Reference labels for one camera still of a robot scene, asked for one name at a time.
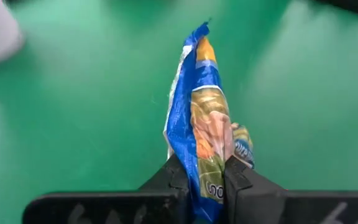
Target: printed food image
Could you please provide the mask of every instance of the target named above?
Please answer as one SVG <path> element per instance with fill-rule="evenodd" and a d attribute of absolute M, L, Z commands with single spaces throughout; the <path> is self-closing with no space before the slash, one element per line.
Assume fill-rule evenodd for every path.
<path fill-rule="evenodd" d="M 234 151 L 226 99 L 219 88 L 191 93 L 191 125 L 196 139 L 201 196 L 222 202 L 224 161 Z"/>

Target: blue snack bag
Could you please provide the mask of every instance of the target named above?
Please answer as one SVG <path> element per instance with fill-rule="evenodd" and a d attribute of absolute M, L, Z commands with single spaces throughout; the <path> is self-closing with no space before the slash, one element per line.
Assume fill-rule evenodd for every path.
<path fill-rule="evenodd" d="M 224 162 L 236 156 L 253 168 L 246 128 L 231 124 L 205 22 L 185 39 L 172 82 L 164 136 L 190 183 L 195 215 L 214 222 L 223 207 Z"/>

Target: snack bag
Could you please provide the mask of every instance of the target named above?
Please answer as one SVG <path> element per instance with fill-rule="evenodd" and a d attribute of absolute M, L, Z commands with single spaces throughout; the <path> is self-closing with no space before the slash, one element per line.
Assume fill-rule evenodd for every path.
<path fill-rule="evenodd" d="M 195 214 L 213 222 L 223 207 L 224 162 L 234 155 L 253 168 L 254 159 L 248 131 L 231 124 L 208 33 L 205 22 L 183 44 L 164 135 L 168 158 L 175 153 L 186 169 Z"/>

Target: crumpled plastic bag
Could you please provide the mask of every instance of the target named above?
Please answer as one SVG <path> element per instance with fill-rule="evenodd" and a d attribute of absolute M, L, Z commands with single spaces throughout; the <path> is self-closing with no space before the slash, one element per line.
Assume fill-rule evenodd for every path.
<path fill-rule="evenodd" d="M 224 162 L 233 155 L 254 168 L 254 157 L 246 128 L 231 123 L 208 33 L 205 22 L 185 39 L 163 133 L 168 158 L 175 153 L 188 175 L 195 215 L 214 222 L 223 207 Z"/>

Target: green surface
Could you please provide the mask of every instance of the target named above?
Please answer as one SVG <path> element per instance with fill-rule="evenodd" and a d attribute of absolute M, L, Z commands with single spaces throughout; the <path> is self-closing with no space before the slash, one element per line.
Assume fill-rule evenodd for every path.
<path fill-rule="evenodd" d="M 0 65 L 0 223 L 56 190 L 135 189 L 163 163 L 185 36 L 212 17 L 234 121 L 288 189 L 358 189 L 358 15 L 308 1 L 25 0 Z"/>

